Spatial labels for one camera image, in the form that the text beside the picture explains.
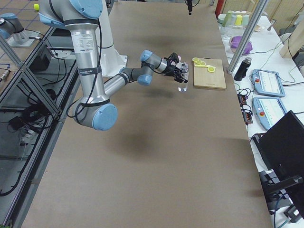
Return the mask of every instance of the red object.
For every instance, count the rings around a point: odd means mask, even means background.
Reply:
[[[215,16],[218,18],[220,12],[222,11],[225,0],[218,0],[217,8],[215,9]]]

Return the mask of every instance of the tablet with blue frame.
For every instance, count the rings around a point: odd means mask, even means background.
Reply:
[[[279,73],[254,69],[251,77],[255,90],[260,95],[284,97],[285,92]]]
[[[254,97],[253,110],[266,130],[269,130],[287,113],[279,97]]]

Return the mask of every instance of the white label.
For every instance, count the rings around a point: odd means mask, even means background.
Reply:
[[[92,34],[75,34],[72,35],[72,41],[75,53],[94,52],[94,41]]]

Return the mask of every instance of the blue joint cap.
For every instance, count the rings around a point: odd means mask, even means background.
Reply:
[[[40,17],[40,21],[43,24],[49,25],[51,27],[55,27],[55,28],[61,28],[61,29],[66,29],[64,23],[62,23],[61,21],[55,20],[53,18],[49,18],[41,13],[39,13],[39,17]]]
[[[13,13],[3,13],[0,15],[0,18],[3,18],[3,19],[16,19],[17,16]]]
[[[100,0],[70,0],[72,6],[83,16],[89,19],[97,19],[103,11]]]
[[[118,117],[117,108],[114,104],[105,104],[95,113],[92,120],[92,127],[98,131],[106,131],[114,126]]]
[[[144,50],[141,54],[141,62],[145,62],[147,61],[148,58],[150,58],[150,56],[153,54],[153,52],[149,51],[149,50]]]
[[[152,76],[151,75],[140,75],[138,78],[137,78],[137,82],[138,84],[140,85],[144,85],[144,86],[149,86],[150,83],[152,81]]]
[[[10,34],[9,34],[7,31],[5,31],[5,30],[3,30],[3,29],[0,29],[0,36],[1,36],[3,39],[7,39],[7,38],[10,37]]]

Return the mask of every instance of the white table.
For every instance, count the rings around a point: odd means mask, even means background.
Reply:
[[[276,34],[275,30],[271,28],[271,31],[267,31],[267,28],[270,26],[270,22],[266,16],[262,16],[258,25],[265,27],[261,32],[254,32],[253,35],[250,38],[250,41],[252,42],[253,50],[251,52],[266,52],[268,50],[271,50],[275,48],[278,44],[278,48],[276,48],[274,51],[269,51],[267,53],[256,53],[256,54],[249,54],[246,57],[251,57],[252,62],[251,66],[247,71],[246,77],[240,81],[235,81],[241,88],[250,88],[253,90],[253,85],[250,82],[249,75],[252,74],[253,69],[261,69],[261,67],[266,63],[267,59],[271,55],[270,59],[267,61],[265,66],[262,68],[264,70],[272,70],[277,71],[280,74],[280,77],[286,81],[293,81],[293,79],[289,75],[289,71],[292,70],[295,67],[295,63],[292,59],[282,58],[280,55],[280,50],[283,47],[283,44]],[[229,47],[229,38],[225,35],[222,35],[222,40],[225,46],[226,55],[228,58],[228,62],[231,61],[231,58],[233,57],[233,52],[231,51]],[[239,60],[239,63],[233,72],[232,76],[235,75],[236,71],[238,70],[238,67],[240,63],[246,58],[241,57]],[[295,82],[303,82],[303,76],[300,73],[300,71],[297,68],[294,68],[291,72],[291,75],[294,77]],[[284,91],[286,93],[286,96],[281,98],[281,100],[284,103],[285,108],[287,111],[292,110],[294,113],[302,112],[304,111],[304,84],[302,85],[296,85],[296,86],[289,86],[284,87]],[[254,95],[250,95],[247,99],[247,103],[252,107],[252,97],[255,96],[261,96],[256,93]],[[297,117],[300,119],[302,123],[304,123],[304,114],[298,114]],[[248,126],[248,136],[251,138],[255,133],[264,133],[266,132],[265,129],[260,124],[259,120],[257,119],[256,115],[253,114],[253,124],[250,124]],[[252,152],[255,157],[256,166],[258,171],[267,170],[261,155],[259,151],[257,150],[254,142],[251,142],[251,148]],[[282,224],[286,220],[286,216],[283,214],[283,212],[287,209],[281,208],[276,213],[276,227],[278,227],[280,224]],[[304,227],[304,219],[300,219],[297,223],[290,223],[288,222],[285,226],[285,228],[303,228]]]

